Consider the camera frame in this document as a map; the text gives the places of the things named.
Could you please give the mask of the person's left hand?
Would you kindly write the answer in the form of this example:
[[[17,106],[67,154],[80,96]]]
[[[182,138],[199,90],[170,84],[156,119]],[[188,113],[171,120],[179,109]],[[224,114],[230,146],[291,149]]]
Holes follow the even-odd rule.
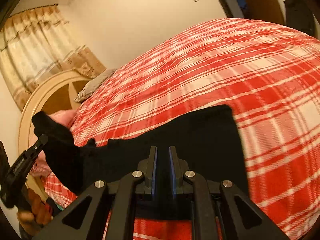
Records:
[[[52,221],[52,208],[48,203],[43,202],[32,189],[27,189],[27,201],[31,206],[31,211],[19,210],[17,219],[23,231],[34,237],[43,226]]]

